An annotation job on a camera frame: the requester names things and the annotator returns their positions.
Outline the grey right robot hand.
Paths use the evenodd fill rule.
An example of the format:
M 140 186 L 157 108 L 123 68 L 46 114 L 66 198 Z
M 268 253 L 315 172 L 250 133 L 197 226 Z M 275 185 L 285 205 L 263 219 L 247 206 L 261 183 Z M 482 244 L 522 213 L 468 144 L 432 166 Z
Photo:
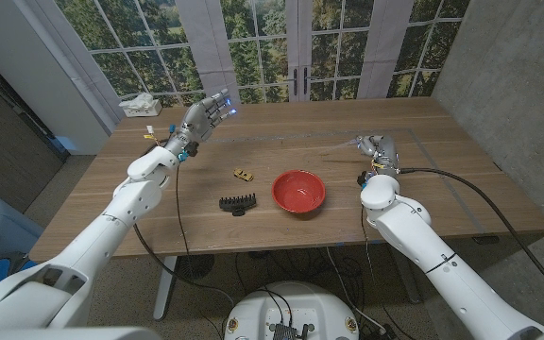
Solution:
M 395 178 L 400 172 L 399 156 L 394 139 L 389 135 L 366 135 L 356 137 L 361 153 L 371 159 L 375 174 Z

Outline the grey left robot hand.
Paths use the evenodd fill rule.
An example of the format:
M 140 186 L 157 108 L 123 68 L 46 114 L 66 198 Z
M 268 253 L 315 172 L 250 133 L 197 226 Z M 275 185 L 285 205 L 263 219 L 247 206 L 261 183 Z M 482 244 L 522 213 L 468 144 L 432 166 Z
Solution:
M 195 157 L 198 147 L 211 137 L 213 130 L 235 112 L 228 89 L 194 103 L 164 148 L 177 156 Z

